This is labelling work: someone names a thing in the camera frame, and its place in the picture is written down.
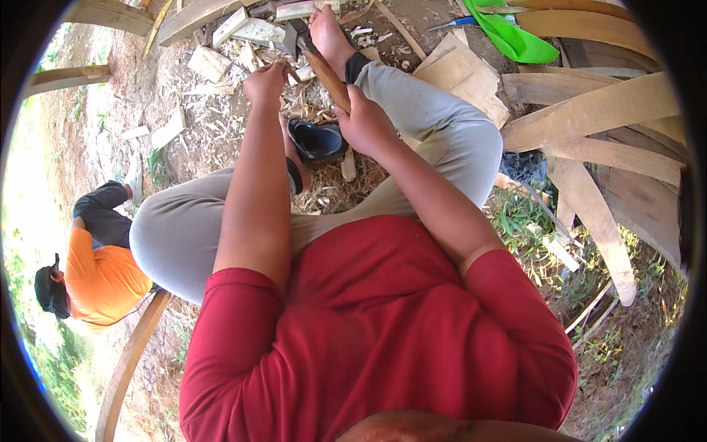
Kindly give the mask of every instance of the red t-shirt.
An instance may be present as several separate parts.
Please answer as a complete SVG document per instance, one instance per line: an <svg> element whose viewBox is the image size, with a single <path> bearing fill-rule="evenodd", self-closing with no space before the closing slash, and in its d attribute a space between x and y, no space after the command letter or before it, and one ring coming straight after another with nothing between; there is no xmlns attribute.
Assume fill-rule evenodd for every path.
<svg viewBox="0 0 707 442"><path fill-rule="evenodd" d="M576 382L569 339L510 253L462 281L419 222L375 216L307 247L285 294L248 269L209 278L181 428L194 442L331 441L420 409L557 429Z"/></svg>

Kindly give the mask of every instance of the green plastic bag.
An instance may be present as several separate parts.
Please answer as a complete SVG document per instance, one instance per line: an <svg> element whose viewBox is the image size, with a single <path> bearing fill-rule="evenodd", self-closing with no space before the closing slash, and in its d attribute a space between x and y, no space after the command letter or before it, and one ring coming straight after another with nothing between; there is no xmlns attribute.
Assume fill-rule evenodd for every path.
<svg viewBox="0 0 707 442"><path fill-rule="evenodd" d="M511 25L501 14L482 14L477 6L505 5L501 0L463 0L501 54L517 63L549 63L559 55L549 43Z"/></svg>

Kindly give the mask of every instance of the axe handle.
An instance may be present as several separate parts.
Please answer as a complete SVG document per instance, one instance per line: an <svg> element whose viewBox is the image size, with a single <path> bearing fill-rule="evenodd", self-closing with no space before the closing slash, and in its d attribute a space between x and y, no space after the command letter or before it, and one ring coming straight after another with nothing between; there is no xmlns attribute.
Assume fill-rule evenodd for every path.
<svg viewBox="0 0 707 442"><path fill-rule="evenodd" d="M314 73L317 74L319 80L324 84L324 87L327 89L327 92L329 92L334 103L345 110L346 113L351 114L349 92L346 90L346 86L339 80L339 77L329 63L327 63L318 51L304 51L304 54L307 63L310 64Z"/></svg>

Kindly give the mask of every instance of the axe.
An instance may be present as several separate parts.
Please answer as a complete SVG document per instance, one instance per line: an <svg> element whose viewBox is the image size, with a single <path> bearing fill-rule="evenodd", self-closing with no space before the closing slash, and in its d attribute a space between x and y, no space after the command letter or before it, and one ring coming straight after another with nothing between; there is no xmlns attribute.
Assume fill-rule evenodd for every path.
<svg viewBox="0 0 707 442"><path fill-rule="evenodd" d="M339 80L327 60L322 57L317 48L312 43L307 23L295 18L290 20L285 27L285 50L297 60L299 54L303 53L307 63L312 67L312 71L319 77L329 95L341 109L351 113L351 101L346 86Z"/></svg>

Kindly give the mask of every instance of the man in orange shirt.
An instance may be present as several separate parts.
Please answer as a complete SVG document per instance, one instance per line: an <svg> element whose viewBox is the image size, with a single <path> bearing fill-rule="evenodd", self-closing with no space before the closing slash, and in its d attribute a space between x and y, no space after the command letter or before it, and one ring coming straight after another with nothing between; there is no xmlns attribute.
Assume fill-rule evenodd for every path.
<svg viewBox="0 0 707 442"><path fill-rule="evenodd" d="M132 221L113 210L127 200L135 205L141 201L139 165L136 154L124 184L108 181L76 201L65 271L59 270L57 253L54 265L35 275L35 292L44 311L62 320L73 316L90 331L102 332L151 290L152 281L130 251Z"/></svg>

